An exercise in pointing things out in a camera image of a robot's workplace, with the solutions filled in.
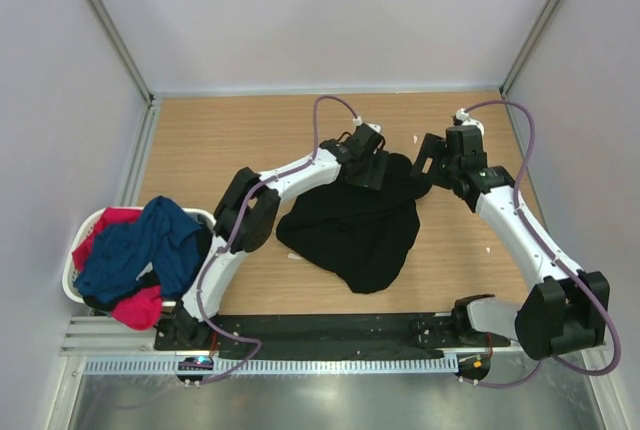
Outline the black t shirt blue logo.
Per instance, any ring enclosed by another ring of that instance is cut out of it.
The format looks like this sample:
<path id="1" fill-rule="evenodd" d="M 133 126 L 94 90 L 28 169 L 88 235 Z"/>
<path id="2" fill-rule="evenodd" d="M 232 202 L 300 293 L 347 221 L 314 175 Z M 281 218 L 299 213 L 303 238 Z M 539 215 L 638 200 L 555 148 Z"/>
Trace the black t shirt blue logo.
<path id="1" fill-rule="evenodd" d="M 388 288 L 420 230 L 416 201 L 432 187 L 411 171 L 408 157 L 392 153 L 379 190 L 333 182 L 302 194 L 280 219 L 277 240 L 353 293 Z"/>

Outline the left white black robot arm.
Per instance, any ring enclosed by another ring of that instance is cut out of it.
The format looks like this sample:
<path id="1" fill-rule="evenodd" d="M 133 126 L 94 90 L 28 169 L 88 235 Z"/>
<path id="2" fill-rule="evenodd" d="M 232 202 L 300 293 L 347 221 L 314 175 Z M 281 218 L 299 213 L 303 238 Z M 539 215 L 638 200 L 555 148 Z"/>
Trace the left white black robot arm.
<path id="1" fill-rule="evenodd" d="M 170 322 L 188 348 L 204 348 L 224 293 L 248 255 L 269 239 L 283 203 L 335 181 L 365 189 L 382 186 L 389 153 L 381 127 L 355 120 L 353 132 L 316 141 L 313 151 L 282 167 L 239 170 L 214 213 L 211 249 L 192 286 L 178 300 Z"/>

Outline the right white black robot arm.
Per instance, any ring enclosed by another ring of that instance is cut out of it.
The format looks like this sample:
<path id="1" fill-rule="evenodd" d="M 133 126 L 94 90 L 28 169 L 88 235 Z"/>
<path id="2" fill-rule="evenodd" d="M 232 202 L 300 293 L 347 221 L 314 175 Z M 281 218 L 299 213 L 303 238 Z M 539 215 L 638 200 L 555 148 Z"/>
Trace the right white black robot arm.
<path id="1" fill-rule="evenodd" d="M 518 342 L 533 360 L 603 344 L 607 279 L 567 257 L 526 206 L 511 174 L 489 164 L 480 125 L 456 123 L 443 136 L 426 134 L 412 172 L 452 191 L 495 232 L 529 290 L 522 304 L 491 294 L 457 300 L 450 330 L 458 343 L 471 346 L 492 333 Z"/>

